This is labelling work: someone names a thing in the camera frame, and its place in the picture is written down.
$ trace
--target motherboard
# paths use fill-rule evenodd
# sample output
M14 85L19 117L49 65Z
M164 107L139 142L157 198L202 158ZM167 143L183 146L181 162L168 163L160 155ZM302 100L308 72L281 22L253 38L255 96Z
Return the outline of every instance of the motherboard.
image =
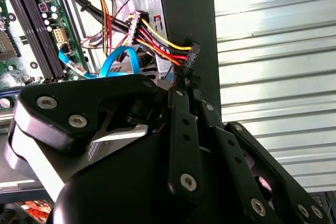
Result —
M61 0L0 0L0 113L27 85L79 80L58 58L85 66Z

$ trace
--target red wire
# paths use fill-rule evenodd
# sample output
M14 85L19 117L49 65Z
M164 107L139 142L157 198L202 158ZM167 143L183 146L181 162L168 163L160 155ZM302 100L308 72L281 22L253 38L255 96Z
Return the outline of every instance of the red wire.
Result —
M139 32L146 37L146 39L151 43L151 45L153 47L155 47L157 50L159 50L162 54L168 55L171 58L175 58L175 59L183 59L186 60L187 56L181 56L181 55L171 55L168 54L167 52L163 51L161 48L159 48L152 40L152 38L143 30L143 29L139 29Z
M119 44L116 46L116 48L120 47L121 44L125 41L125 39L127 38L128 33L121 39L121 41L119 42Z
M110 17L110 12L109 12L109 9L107 7L107 4L106 2L104 1L104 4L105 4L105 8L106 8L106 12L107 12L107 17ZM108 23L108 30L109 30L109 35L110 35L110 52L109 54L112 53L112 22L111 22L111 18L107 18L107 23Z

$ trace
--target yellow wire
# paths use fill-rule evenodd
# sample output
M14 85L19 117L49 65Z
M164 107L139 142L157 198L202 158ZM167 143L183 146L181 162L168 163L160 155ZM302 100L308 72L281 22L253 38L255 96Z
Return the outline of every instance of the yellow wire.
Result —
M167 43L168 45L178 49L178 50L190 50L191 47L180 47L178 45L175 45L173 43L171 43L169 40L166 40L165 38L163 38L160 34L158 34L151 26L150 24L147 23L146 20L144 20L143 18L141 19L141 21L146 25L146 27L154 34L157 36L157 38L161 39L163 42Z
M154 50L155 52L157 52L158 54L162 55L162 57L170 60L171 62L175 63L176 65L180 66L181 64L177 61L177 60L174 60L166 55L163 55L161 54L161 52L159 50L157 50L155 47L152 47L151 45L149 45L148 43L146 43L145 41L143 40L140 40L140 39L135 39L137 42L141 43L141 44L144 44L145 46L151 48L152 50Z
M105 5L102 4L102 12L103 12L103 19L104 19L104 29L105 31L103 31L103 41L106 41L106 37L107 37L107 30L106 30L106 9L105 9ZM104 54L107 55L107 46L104 45L103 43L103 51L104 51Z

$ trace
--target hex bolt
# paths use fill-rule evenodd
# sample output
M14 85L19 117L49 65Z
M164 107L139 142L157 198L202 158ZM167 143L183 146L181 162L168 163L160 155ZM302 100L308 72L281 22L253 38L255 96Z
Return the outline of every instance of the hex bolt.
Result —
M194 191L197 188L197 182L193 176L188 173L184 173L181 175L181 184L188 191Z
M88 124L88 120L82 115L72 115L69 117L69 124L75 128L83 128Z
M319 217L320 219L323 219L323 214L316 206L311 206L311 209L313 210L314 214Z
M300 212L304 215L304 216L306 216L307 218L309 218L309 212L308 212L308 210L303 206L303 205L301 205L301 204L298 204L298 208L299 208L299 210L300 210Z
M265 209L265 207L263 206L263 204L259 200L252 199L251 200L251 206L252 206L253 210L257 214L259 214L262 217L265 217L265 215L266 215L266 209Z
M214 111L214 107L212 107L210 104L207 104L206 108L210 111Z
M235 128L237 131L243 131L243 128L238 124L235 124Z
M177 90L176 93L181 97L184 95L180 90Z
M39 97L36 100L37 105L45 110L51 110L57 107L57 101L52 97Z

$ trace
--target orange wire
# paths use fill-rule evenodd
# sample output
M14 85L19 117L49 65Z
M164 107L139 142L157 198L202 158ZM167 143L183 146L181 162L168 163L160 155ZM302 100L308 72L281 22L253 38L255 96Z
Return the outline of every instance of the orange wire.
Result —
M180 66L181 64L177 61L177 60L174 60L173 58L169 57L168 54L164 53L163 51L160 52L159 50L157 50L155 47L153 47L152 45L149 45L147 42L141 40L141 39L135 39L137 42L151 48L152 50L154 50L155 52L157 52L159 55L162 55L162 57L170 60L171 62L175 63L176 65Z
M102 2L102 12L103 12L103 19L104 19L104 28L105 28L105 31L103 31L103 41L106 41L106 38L107 38L107 30L106 30L106 9L105 9L105 4L104 4L104 0L101 0ZM104 54L107 55L107 47L103 44L103 47L104 47Z

